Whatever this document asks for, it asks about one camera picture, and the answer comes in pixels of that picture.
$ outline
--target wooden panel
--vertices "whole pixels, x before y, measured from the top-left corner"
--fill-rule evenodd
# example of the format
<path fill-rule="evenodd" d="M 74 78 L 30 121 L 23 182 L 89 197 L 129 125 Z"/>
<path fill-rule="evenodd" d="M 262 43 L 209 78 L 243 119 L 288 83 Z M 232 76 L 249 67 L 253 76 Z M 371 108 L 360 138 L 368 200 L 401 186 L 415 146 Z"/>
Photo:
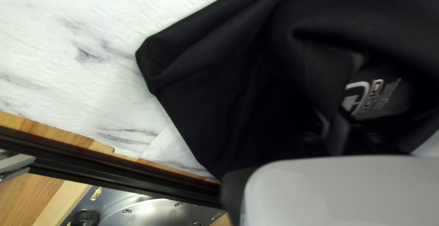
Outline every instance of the wooden panel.
<path fill-rule="evenodd" d="M 232 222 L 230 221 L 229 214 L 226 213 L 218 218 L 215 222 L 213 222 L 210 226 L 232 226 Z"/>
<path fill-rule="evenodd" d="M 0 183 L 2 226 L 32 226 L 64 180 L 24 174 Z"/>
<path fill-rule="evenodd" d="M 176 168 L 156 162 L 135 159 L 113 153 L 111 146 L 82 135 L 74 134 L 59 128 L 44 125 L 20 116 L 0 111 L 0 133 L 16 139 L 23 139 L 36 144 L 46 145 L 59 150 L 93 157 L 108 162 L 144 170 L 157 175 L 175 178 L 202 186 L 218 189 L 219 183 Z"/>
<path fill-rule="evenodd" d="M 59 226 L 91 187 L 64 181 L 32 226 Z"/>

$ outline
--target silver metal disc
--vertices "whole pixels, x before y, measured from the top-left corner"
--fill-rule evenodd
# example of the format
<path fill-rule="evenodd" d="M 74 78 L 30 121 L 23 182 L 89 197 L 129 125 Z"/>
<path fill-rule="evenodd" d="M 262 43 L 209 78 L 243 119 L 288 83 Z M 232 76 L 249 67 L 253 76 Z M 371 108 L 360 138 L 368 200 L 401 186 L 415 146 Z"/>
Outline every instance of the silver metal disc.
<path fill-rule="evenodd" d="M 99 226 L 199 226 L 197 205 L 153 199 L 121 207 L 101 219 Z"/>

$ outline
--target marble countertop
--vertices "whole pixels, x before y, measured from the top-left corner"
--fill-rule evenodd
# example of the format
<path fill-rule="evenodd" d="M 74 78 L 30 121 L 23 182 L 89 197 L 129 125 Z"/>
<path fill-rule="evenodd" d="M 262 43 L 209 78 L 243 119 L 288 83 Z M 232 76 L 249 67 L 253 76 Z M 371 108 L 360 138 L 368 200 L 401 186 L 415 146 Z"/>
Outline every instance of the marble countertop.
<path fill-rule="evenodd" d="M 215 0 L 0 0 L 0 110 L 211 177 L 148 92 L 134 53 Z"/>

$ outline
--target metal bracket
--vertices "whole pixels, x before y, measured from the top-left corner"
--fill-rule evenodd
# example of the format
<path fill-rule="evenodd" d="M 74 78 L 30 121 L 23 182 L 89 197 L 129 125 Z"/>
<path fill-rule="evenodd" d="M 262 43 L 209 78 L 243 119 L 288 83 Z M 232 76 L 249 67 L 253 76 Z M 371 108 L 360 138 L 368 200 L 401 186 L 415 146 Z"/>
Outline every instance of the metal bracket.
<path fill-rule="evenodd" d="M 4 155 L 6 153 L 0 149 L 0 183 L 29 172 L 30 167 L 26 166 L 35 161 L 33 156 L 18 154 L 8 157 Z"/>

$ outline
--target black cloth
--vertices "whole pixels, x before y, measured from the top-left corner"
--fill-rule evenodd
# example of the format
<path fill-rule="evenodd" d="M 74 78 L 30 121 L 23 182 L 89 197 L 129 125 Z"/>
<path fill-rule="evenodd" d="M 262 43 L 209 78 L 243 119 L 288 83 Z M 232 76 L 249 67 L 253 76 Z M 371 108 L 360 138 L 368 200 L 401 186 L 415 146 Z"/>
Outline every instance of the black cloth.
<path fill-rule="evenodd" d="M 339 110 L 352 51 L 438 83 L 439 0 L 218 0 L 147 38 L 136 58 L 196 159 L 220 178 L 300 157 L 295 143 L 314 109 L 329 122 Z"/>

